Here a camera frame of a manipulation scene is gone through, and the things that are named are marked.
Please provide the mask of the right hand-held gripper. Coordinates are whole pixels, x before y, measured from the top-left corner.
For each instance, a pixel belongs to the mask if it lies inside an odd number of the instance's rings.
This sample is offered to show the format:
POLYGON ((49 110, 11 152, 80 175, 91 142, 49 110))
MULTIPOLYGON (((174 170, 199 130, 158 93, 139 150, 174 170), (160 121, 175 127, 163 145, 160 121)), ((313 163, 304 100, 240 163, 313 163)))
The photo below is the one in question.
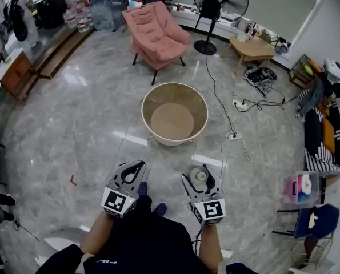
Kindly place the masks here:
POLYGON ((226 216, 226 210, 225 199, 220 193, 221 179, 210 166, 203 164, 202 167, 208 175, 206 194, 199 194, 187 175, 182 174, 181 180, 190 198, 190 210, 195 215, 200 226, 204 227, 221 222, 226 216))

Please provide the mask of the blue chair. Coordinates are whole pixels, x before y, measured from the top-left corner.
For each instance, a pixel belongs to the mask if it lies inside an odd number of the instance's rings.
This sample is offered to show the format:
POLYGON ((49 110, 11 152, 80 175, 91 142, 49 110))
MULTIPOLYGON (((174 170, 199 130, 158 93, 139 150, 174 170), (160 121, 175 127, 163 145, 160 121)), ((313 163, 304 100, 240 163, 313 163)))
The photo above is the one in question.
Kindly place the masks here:
POLYGON ((292 231, 276 231, 272 233, 301 239, 313 236, 322 239, 331 235, 337 228, 339 219, 339 209, 332 204, 323 204, 319 207, 313 206, 300 209, 283 209, 277 213, 296 213, 297 219, 292 231))

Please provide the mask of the grey marbled slab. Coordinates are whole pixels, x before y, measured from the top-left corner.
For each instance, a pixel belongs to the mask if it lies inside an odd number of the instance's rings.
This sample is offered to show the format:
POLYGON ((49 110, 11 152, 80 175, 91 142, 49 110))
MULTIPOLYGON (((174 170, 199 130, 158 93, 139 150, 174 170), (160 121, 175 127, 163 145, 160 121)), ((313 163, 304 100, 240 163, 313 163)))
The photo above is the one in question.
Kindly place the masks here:
POLYGON ((122 12, 128 5, 128 0, 90 0, 94 28, 97 31, 117 31, 124 24, 122 12))

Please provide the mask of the black standing fan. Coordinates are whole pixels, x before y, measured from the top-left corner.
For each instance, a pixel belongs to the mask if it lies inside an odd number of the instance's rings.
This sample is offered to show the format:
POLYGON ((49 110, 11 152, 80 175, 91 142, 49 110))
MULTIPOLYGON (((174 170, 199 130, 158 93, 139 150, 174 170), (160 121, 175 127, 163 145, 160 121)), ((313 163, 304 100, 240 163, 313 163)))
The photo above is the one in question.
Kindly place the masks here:
MULTIPOLYGON (((227 20, 228 22, 234 22, 240 19, 245 14, 249 6, 249 0, 218 0, 218 2, 221 4, 221 14, 219 18, 224 17, 224 19, 227 20)), ((200 17, 201 5, 200 6, 196 5, 197 10, 199 11, 199 17, 197 20, 198 22, 202 18, 204 18, 204 17, 200 17)), ((210 28, 207 33, 207 38, 205 40, 197 40, 194 43, 194 48, 199 53, 204 54, 204 55, 213 55, 217 52, 216 46, 210 42, 210 37, 215 27, 215 24, 218 20, 216 21, 211 20, 211 19, 209 20, 210 20, 210 28)))

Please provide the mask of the low wooden table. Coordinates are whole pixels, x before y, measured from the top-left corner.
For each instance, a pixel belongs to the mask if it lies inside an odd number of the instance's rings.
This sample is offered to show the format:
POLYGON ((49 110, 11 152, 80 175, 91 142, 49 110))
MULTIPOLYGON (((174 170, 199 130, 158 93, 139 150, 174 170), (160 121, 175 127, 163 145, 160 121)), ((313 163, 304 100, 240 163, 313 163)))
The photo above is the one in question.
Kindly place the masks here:
POLYGON ((268 62, 276 54, 271 44, 258 37, 252 37, 243 42, 239 41, 237 37, 231 37, 229 41, 229 47, 232 47, 239 55, 237 69, 240 69, 244 62, 257 60, 266 60, 268 62))

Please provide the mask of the black floor equipment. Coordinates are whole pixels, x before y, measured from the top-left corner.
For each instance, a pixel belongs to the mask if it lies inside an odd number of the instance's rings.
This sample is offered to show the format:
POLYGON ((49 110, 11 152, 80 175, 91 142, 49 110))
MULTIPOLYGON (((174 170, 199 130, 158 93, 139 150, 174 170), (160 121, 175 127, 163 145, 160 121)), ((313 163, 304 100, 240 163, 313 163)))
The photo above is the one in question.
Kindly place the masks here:
POLYGON ((276 81, 277 75, 268 67, 255 67, 248 69, 245 72, 243 79, 251 85, 257 86, 276 81))

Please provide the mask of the wooden steps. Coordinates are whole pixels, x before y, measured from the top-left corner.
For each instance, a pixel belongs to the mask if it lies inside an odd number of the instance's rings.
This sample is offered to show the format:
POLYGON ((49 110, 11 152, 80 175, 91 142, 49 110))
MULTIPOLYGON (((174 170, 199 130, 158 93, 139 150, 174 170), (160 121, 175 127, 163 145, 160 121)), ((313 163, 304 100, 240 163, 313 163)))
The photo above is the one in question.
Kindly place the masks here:
POLYGON ((57 32, 53 40, 34 61, 33 69, 40 77, 53 79, 70 55, 94 32, 92 26, 85 32, 64 27, 57 32))

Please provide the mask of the person's dark clothed body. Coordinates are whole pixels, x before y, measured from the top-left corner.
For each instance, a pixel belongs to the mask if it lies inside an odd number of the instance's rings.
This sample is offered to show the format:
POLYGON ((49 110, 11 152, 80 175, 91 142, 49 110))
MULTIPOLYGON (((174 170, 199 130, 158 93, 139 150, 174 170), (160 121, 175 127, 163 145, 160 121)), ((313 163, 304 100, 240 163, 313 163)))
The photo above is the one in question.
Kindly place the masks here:
POLYGON ((140 196, 96 255, 72 244, 53 254, 36 274, 211 274, 193 250, 185 226, 153 214, 152 199, 140 196))

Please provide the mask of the person's right blue shoe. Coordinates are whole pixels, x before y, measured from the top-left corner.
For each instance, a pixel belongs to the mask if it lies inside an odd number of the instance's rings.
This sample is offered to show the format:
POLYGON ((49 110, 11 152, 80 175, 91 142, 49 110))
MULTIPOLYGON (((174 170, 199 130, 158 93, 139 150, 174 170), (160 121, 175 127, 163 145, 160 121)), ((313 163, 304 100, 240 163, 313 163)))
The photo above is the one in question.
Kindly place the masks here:
POLYGON ((159 217, 164 217, 167 212, 167 205, 164 202, 160 202, 157 204, 155 207, 153 214, 159 216, 159 217))

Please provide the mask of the black washing machine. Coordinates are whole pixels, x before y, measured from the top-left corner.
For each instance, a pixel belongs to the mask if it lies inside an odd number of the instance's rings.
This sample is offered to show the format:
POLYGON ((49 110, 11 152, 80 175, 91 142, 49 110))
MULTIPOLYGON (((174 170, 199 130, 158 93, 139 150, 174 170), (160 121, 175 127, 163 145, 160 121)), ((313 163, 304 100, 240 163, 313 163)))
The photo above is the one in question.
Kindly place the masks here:
POLYGON ((36 4, 38 19, 44 29, 53 29, 64 23, 65 0, 41 0, 36 4))

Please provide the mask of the wooden side cabinet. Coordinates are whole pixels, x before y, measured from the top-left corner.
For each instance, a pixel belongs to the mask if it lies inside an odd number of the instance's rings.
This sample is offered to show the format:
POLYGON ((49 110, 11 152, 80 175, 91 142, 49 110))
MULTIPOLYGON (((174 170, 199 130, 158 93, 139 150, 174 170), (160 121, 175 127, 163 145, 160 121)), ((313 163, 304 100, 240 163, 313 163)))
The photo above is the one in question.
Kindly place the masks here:
POLYGON ((30 59, 22 48, 10 53, 10 60, 0 66, 1 86, 17 101, 26 100, 38 79, 30 59))

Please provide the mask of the person's left forearm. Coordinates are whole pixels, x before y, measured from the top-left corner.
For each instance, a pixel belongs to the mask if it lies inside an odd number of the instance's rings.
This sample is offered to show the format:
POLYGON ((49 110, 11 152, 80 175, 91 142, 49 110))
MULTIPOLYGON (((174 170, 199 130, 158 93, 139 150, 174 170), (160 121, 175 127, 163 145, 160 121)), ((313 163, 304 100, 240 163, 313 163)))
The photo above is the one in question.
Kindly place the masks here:
POLYGON ((108 241, 114 221, 115 216, 102 211, 81 242, 81 251, 84 254, 96 255, 108 241))

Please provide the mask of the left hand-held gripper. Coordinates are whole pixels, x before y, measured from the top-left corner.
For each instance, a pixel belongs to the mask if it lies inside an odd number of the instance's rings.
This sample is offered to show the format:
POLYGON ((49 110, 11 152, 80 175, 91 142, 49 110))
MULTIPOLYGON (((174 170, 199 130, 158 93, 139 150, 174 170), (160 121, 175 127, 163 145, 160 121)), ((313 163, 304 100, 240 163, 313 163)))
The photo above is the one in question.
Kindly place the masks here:
POLYGON ((123 218, 139 198, 138 189, 146 170, 144 161, 123 163, 104 189, 101 206, 107 213, 123 218))

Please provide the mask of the person's right forearm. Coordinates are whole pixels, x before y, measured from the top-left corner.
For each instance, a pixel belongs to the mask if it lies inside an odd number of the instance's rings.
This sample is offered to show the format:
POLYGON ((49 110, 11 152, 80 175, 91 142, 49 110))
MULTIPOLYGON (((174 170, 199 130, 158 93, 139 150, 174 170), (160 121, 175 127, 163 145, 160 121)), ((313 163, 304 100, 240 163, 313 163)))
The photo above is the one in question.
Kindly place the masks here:
POLYGON ((202 228, 198 257, 211 274, 217 274, 218 266, 223 262, 223 256, 219 245, 217 226, 215 224, 202 228))

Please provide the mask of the group of small bottles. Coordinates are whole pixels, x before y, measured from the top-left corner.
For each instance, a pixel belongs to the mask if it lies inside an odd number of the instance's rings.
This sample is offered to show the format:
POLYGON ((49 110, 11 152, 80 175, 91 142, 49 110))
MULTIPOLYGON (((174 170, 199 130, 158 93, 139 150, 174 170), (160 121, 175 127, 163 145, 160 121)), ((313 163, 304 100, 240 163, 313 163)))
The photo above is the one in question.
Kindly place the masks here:
POLYGON ((251 37, 257 37, 261 31, 261 25, 256 22, 248 22, 245 26, 245 34, 251 37))

